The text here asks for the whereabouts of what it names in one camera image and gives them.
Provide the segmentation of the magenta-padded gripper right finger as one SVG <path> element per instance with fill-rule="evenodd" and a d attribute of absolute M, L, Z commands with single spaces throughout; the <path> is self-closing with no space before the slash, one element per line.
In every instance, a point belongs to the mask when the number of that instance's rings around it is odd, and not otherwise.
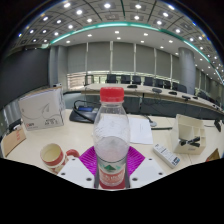
<path fill-rule="evenodd" d="M 133 147 L 127 154 L 127 175 L 131 188 L 143 187 L 166 176 L 153 158 L 144 157 Z"/>

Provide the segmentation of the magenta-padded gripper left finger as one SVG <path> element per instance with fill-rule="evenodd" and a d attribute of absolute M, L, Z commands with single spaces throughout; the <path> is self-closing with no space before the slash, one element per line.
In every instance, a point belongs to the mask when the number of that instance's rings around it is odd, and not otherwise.
<path fill-rule="evenodd" d="M 97 188 L 99 174 L 94 147 L 87 149 L 79 158 L 70 159 L 58 176 L 84 188 Z"/>

